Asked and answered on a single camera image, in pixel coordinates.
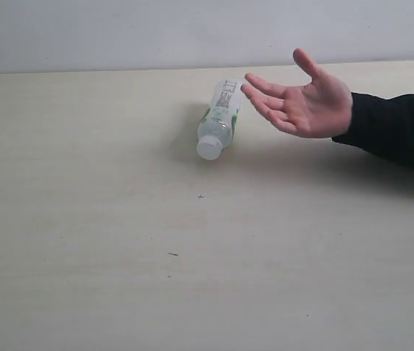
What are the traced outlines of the open bare human hand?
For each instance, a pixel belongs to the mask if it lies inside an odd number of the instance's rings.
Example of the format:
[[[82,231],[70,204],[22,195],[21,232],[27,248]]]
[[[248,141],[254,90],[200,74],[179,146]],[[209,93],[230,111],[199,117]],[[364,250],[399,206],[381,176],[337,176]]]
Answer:
[[[295,49],[293,60],[311,78],[310,83],[283,86],[248,73],[241,87],[246,98],[280,132],[312,139],[346,133],[353,107],[350,89],[304,50]]]

